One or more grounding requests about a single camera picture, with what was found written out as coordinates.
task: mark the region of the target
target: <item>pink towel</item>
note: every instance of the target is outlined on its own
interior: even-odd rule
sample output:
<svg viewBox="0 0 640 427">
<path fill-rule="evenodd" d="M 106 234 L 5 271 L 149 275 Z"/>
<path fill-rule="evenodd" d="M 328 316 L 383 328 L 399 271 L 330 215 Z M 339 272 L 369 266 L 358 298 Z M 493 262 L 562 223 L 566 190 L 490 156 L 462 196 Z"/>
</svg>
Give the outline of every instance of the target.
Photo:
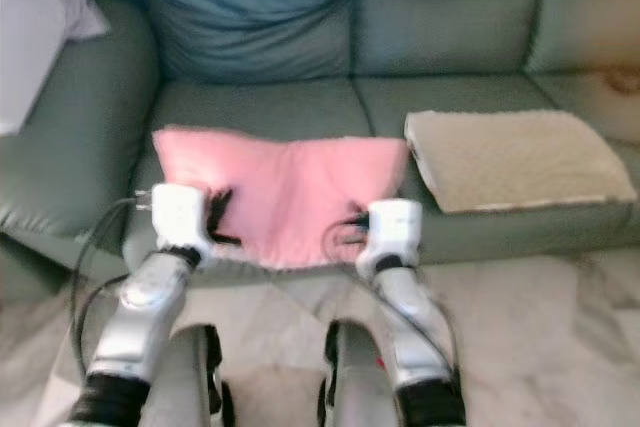
<svg viewBox="0 0 640 427">
<path fill-rule="evenodd" d="M 324 264 L 329 225 L 397 190 L 404 140 L 343 138 L 273 142 L 223 130 L 167 127 L 153 134 L 167 182 L 232 189 L 217 233 L 274 268 Z"/>
</svg>

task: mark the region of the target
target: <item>black cable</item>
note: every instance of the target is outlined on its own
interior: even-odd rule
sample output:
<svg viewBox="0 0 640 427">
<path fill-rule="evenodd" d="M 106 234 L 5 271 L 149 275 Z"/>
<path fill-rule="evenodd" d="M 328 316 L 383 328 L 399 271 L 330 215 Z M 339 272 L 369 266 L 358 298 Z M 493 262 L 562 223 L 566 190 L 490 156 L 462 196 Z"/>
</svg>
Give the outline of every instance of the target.
<svg viewBox="0 0 640 427">
<path fill-rule="evenodd" d="M 415 320 L 413 320 L 411 317 L 404 315 L 400 309 L 398 309 L 391 301 L 389 301 L 384 295 L 382 295 L 378 290 L 376 290 L 373 286 L 371 286 L 366 280 L 364 280 L 359 274 L 354 273 L 353 272 L 353 266 L 348 263 L 345 262 L 343 259 L 341 258 L 335 258 L 334 256 L 330 255 L 329 252 L 327 251 L 327 241 L 329 240 L 329 236 L 333 235 L 332 240 L 334 245 L 336 244 L 336 234 L 335 234 L 335 230 L 339 227 L 343 227 L 345 225 L 349 225 L 349 224 L 353 224 L 352 220 L 348 220 L 348 221 L 337 221 L 334 222 L 333 224 L 329 225 L 329 227 L 327 227 L 327 229 L 324 231 L 323 235 L 322 235 L 322 251 L 324 256 L 327 258 L 327 260 L 334 262 L 336 264 L 336 267 L 338 268 L 338 270 L 340 270 L 340 272 L 342 272 L 344 275 L 346 275 L 347 277 L 349 277 L 349 279 L 352 282 L 355 282 L 356 284 L 358 284 L 359 286 L 361 286 L 362 288 L 364 288 L 370 295 L 372 295 L 374 298 L 376 298 L 378 301 L 380 301 L 382 304 L 384 304 L 387 308 L 389 308 L 391 311 L 393 311 L 397 316 L 399 316 L 401 319 L 403 319 L 409 326 L 411 326 L 419 335 L 420 337 L 422 337 L 423 340 L 425 340 L 440 356 L 440 358 L 442 359 L 442 361 L 444 362 L 444 364 L 447 367 L 447 370 L 449 372 L 449 375 L 453 376 L 455 375 L 454 372 L 456 370 L 456 365 L 458 364 L 458 346 L 457 346 L 457 342 L 456 342 L 456 338 L 455 338 L 455 334 L 453 331 L 453 325 L 451 323 L 451 320 L 448 318 L 446 312 L 442 309 L 441 305 L 434 302 L 434 306 L 436 307 L 436 310 L 438 310 L 440 312 L 440 315 L 442 315 L 442 317 L 445 320 L 445 323 L 447 324 L 447 329 L 449 331 L 449 334 L 452 338 L 452 349 L 453 349 L 453 358 L 452 358 L 452 362 L 449 362 L 449 359 L 447 358 L 446 354 L 444 353 L 444 349 L 437 344 L 436 341 L 434 341 L 429 334 L 424 330 L 424 328 L 418 324 Z"/>
<path fill-rule="evenodd" d="M 74 345 L 79 346 L 79 354 L 80 354 L 79 362 L 82 364 L 82 369 L 84 372 L 86 372 L 87 368 L 84 363 L 84 355 L 82 352 L 82 335 L 84 333 L 84 324 L 87 320 L 89 308 L 91 307 L 91 304 L 93 303 L 93 301 L 95 300 L 95 298 L 98 296 L 100 292 L 102 292 L 107 287 L 111 287 L 112 285 L 122 282 L 127 277 L 129 277 L 129 274 L 122 274 L 122 275 L 119 275 L 118 277 L 114 277 L 113 279 L 104 281 L 102 284 L 100 284 L 98 287 L 96 287 L 91 291 L 89 296 L 85 299 L 85 301 L 82 303 L 82 306 L 80 307 L 80 314 L 78 315 L 78 320 L 76 322 L 76 330 L 75 332 L 72 332 L 72 335 L 74 336 L 74 339 L 73 339 Z"/>
<path fill-rule="evenodd" d="M 77 310 L 77 297 L 78 297 L 78 288 L 80 285 L 81 279 L 81 271 L 82 267 L 85 263 L 86 257 L 89 254 L 89 249 L 94 243 L 96 244 L 96 248 L 99 247 L 100 242 L 109 231 L 109 228 L 113 224 L 113 222 L 118 218 L 118 214 L 121 210 L 123 210 L 126 206 L 130 204 L 134 204 L 136 202 L 135 198 L 125 198 L 120 199 L 114 202 L 109 209 L 102 215 L 102 217 L 95 223 L 93 228 L 89 231 L 87 235 L 87 239 L 85 240 L 82 248 L 80 249 L 80 253 L 78 254 L 78 258 L 73 267 L 73 271 L 71 273 L 71 293 L 69 299 L 69 321 L 71 324 L 71 346 L 73 348 L 73 354 L 78 363 L 78 368 L 80 369 L 81 375 L 84 377 L 86 375 L 86 369 L 84 366 L 84 360 L 82 358 L 82 346 L 79 345 L 77 341 L 77 322 L 76 322 L 76 310 Z"/>
</svg>

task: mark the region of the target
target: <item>couch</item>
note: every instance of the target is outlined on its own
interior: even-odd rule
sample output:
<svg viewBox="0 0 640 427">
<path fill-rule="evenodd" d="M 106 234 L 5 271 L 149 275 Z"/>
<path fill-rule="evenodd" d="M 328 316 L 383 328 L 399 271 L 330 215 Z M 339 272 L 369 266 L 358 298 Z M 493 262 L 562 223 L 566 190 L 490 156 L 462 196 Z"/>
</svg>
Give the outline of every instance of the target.
<svg viewBox="0 0 640 427">
<path fill-rule="evenodd" d="M 401 137 L 412 111 L 562 109 L 640 188 L 640 95 L 608 82 L 640 67 L 639 0 L 97 1 L 109 34 L 67 44 L 22 133 L 0 138 L 5 295 L 12 279 L 55 290 L 101 213 L 162 180 L 150 134 L 166 124 Z M 424 262 L 640 244 L 640 203 L 445 215 L 413 163 L 400 193 L 424 206 Z M 92 275 L 153 243 L 132 210 Z"/>
</svg>

